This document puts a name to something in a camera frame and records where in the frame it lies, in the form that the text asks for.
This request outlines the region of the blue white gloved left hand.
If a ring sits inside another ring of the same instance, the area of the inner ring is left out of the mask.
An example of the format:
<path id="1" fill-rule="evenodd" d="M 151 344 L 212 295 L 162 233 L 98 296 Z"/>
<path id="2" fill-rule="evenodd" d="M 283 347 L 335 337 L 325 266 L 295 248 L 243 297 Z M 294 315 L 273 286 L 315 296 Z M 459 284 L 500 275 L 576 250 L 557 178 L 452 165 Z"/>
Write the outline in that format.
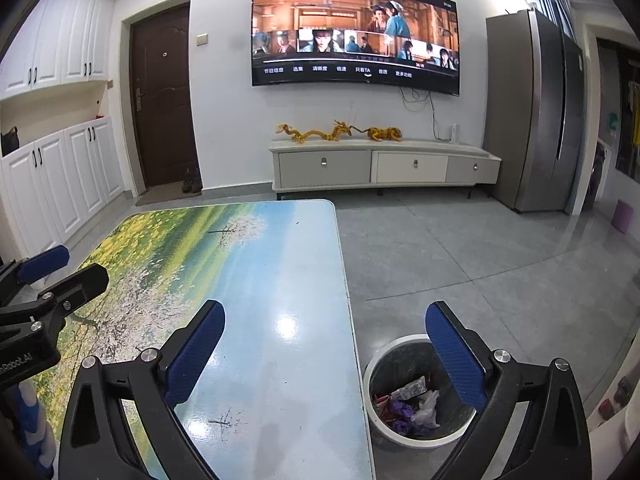
<path id="1" fill-rule="evenodd" d="M 13 431 L 21 449 L 38 474 L 45 479 L 55 479 L 58 446 L 34 382 L 31 379 L 23 380 L 9 388 L 8 396 Z"/>

